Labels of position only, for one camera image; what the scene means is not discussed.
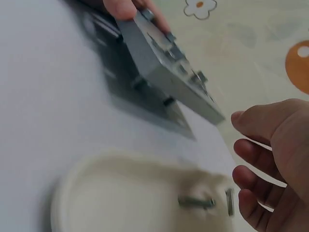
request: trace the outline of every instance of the screw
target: screw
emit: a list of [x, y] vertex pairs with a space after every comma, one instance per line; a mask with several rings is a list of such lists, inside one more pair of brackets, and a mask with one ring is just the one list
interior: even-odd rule
[[178, 197], [178, 204], [183, 208], [200, 208], [204, 210], [211, 209], [216, 206], [214, 199], [203, 201], [188, 196]]

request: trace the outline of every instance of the orange circle pattern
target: orange circle pattern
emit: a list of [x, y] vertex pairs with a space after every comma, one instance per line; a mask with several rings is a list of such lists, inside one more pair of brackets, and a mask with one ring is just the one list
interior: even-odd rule
[[285, 60], [286, 73], [300, 91], [309, 94], [309, 56], [300, 57], [298, 50], [301, 47], [309, 47], [309, 40], [300, 42], [293, 46]]
[[197, 8], [200, 8], [200, 7], [202, 7], [204, 5], [204, 3], [202, 2], [202, 1], [199, 1], [198, 3], [197, 3]]

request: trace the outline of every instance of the patterned tablecloth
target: patterned tablecloth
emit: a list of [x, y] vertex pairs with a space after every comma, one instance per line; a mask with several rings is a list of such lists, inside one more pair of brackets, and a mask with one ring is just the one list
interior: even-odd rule
[[[288, 98], [309, 100], [308, 0], [155, 0], [227, 118]], [[219, 127], [232, 150], [239, 135]]]

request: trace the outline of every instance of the hand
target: hand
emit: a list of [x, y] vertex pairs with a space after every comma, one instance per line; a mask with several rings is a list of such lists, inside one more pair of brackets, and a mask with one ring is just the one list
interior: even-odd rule
[[134, 18], [137, 9], [148, 8], [155, 16], [154, 23], [163, 33], [170, 32], [169, 25], [161, 11], [155, 6], [152, 0], [82, 0], [96, 8], [102, 8], [102, 4], [106, 10], [115, 18], [120, 20], [129, 20]]
[[262, 172], [287, 183], [282, 188], [245, 166], [235, 168], [233, 178], [241, 188], [242, 216], [259, 232], [309, 231], [309, 102], [286, 100], [254, 106], [234, 113], [232, 123], [243, 135], [272, 148], [240, 139], [234, 145], [235, 152]]

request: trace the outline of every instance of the white flower pattern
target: white flower pattern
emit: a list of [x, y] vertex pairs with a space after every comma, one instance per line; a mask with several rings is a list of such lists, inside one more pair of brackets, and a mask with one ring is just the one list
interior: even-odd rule
[[187, 16], [194, 15], [197, 19], [204, 20], [209, 17], [210, 11], [217, 7], [215, 0], [186, 0], [187, 6], [184, 13]]

